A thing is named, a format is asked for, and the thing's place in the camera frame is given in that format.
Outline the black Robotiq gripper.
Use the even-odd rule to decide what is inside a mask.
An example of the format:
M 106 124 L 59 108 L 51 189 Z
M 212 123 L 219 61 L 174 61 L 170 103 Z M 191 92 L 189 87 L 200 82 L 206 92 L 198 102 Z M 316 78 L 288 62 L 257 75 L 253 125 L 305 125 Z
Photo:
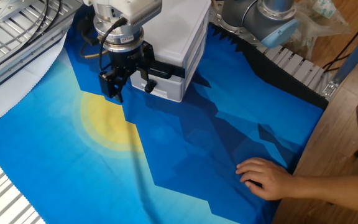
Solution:
M 141 78 L 145 81 L 149 80 L 148 70 L 155 60 L 154 50 L 151 44 L 143 42 L 128 52 L 109 52 L 108 57 L 112 70 L 99 74 L 101 91 L 108 98 L 114 98 L 122 103 L 121 91 L 129 78 L 129 70 L 138 69 Z

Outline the person's bare hand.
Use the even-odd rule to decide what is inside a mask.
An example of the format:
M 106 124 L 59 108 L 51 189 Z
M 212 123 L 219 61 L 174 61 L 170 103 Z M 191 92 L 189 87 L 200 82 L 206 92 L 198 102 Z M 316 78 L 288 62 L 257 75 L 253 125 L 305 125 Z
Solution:
M 290 195 L 290 187 L 296 177 L 283 167 L 262 158 L 251 158 L 236 166 L 240 182 L 256 196 L 264 200 L 280 200 Z

